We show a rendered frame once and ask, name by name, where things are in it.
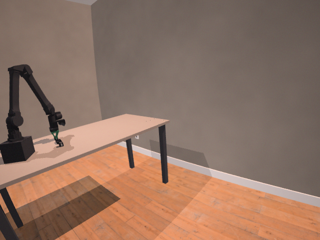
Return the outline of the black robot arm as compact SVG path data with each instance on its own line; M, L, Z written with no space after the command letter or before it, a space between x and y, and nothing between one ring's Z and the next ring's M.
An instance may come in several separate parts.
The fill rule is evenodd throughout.
M8 129L8 141L13 143L16 141L24 140L21 132L19 131L19 126L24 122L21 116L19 107L19 79L20 76L25 79L29 87L41 103L43 110L48 116L48 121L53 122L54 128L58 128L58 124L65 126L65 119L62 119L62 114L60 111L55 112L54 106L46 98L43 91L39 87L35 78L33 77L33 71L27 64L15 65L8 68L9 71L9 113L6 118L6 126ZM59 120L60 119L60 120ZM55 122L54 122L55 121Z

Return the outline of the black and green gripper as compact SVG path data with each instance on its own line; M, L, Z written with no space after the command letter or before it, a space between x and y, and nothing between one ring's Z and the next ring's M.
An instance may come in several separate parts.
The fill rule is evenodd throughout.
M55 121L53 121L53 122L55 122ZM58 127L54 128L53 122L49 122L49 126L50 126L49 130L52 133L52 135L54 136L54 138L57 139L58 138L58 134L59 134L59 128ZM56 133L56 135L54 135L54 133Z

